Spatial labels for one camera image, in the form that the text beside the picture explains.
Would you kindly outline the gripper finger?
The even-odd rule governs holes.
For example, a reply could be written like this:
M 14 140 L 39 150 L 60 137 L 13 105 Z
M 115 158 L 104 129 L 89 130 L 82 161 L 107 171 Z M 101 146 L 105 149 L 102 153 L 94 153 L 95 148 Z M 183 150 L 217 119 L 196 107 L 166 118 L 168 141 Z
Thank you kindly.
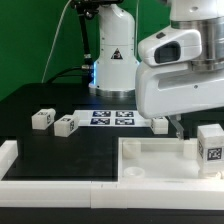
M 180 140 L 183 140 L 184 139 L 184 128 L 180 124 L 181 116 L 180 115 L 170 115 L 169 120 L 176 129 L 176 136 Z

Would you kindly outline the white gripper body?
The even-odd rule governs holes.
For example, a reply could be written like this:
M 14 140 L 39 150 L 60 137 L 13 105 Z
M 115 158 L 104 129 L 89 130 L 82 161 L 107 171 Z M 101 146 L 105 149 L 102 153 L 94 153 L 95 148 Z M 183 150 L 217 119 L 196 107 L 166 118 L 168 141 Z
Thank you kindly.
M 224 70 L 195 71 L 202 53 L 195 29 L 165 28 L 138 45 L 135 95 L 139 114 L 157 118 L 224 106 Z

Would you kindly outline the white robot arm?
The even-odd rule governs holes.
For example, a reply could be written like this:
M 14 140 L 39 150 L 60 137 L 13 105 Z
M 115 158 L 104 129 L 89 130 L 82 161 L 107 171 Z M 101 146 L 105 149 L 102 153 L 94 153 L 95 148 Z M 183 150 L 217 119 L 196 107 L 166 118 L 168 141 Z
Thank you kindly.
M 90 91 L 134 95 L 147 119 L 224 106 L 224 0 L 160 0 L 170 25 L 134 43 L 133 17 L 101 4 L 100 56 Z

